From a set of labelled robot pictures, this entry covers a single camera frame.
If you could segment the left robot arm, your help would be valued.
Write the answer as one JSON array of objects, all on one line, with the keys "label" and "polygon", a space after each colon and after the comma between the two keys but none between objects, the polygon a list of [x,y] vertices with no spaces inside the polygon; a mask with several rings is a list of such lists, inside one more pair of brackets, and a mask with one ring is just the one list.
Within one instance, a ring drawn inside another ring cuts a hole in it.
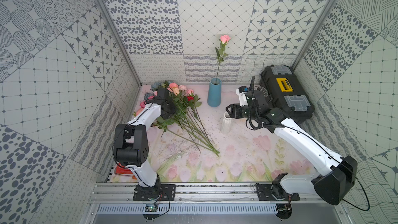
[{"label": "left robot arm", "polygon": [[118,166],[133,173],[138,180],[137,192],[149,200],[161,195],[161,183],[159,175],[147,161],[147,131],[158,118],[166,120],[175,113],[176,106],[171,93],[161,87],[156,96],[146,101],[140,113],[131,121],[117,125],[115,129],[113,159]]}]

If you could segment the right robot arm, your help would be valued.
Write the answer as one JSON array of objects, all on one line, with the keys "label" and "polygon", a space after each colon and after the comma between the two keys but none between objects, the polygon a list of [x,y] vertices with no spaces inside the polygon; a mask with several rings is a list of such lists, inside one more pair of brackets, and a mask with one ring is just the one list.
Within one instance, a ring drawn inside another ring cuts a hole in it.
[{"label": "right robot arm", "polygon": [[316,169],[311,175],[279,174],[272,182],[275,199],[287,195],[317,195],[330,205],[338,205],[356,183],[357,161],[342,157],[305,132],[287,113],[270,108],[259,90],[240,87],[239,103],[226,107],[231,118],[246,119],[247,128],[265,128],[282,138],[303,155]]}]

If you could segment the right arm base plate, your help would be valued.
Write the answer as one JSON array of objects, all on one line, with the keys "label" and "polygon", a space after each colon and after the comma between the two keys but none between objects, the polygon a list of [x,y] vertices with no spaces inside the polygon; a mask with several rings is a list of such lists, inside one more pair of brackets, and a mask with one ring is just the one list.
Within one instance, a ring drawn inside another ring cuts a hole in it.
[{"label": "right arm base plate", "polygon": [[280,186],[273,184],[254,184],[259,201],[299,201],[298,193],[288,194]]}]

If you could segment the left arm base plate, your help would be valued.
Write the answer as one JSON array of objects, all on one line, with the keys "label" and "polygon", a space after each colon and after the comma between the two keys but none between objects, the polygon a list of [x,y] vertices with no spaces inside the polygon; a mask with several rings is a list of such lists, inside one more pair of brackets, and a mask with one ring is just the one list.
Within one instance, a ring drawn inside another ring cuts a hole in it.
[{"label": "left arm base plate", "polygon": [[137,185],[134,189],[133,201],[155,201],[159,197],[161,201],[174,201],[175,193],[175,184],[160,184],[154,187]]}]

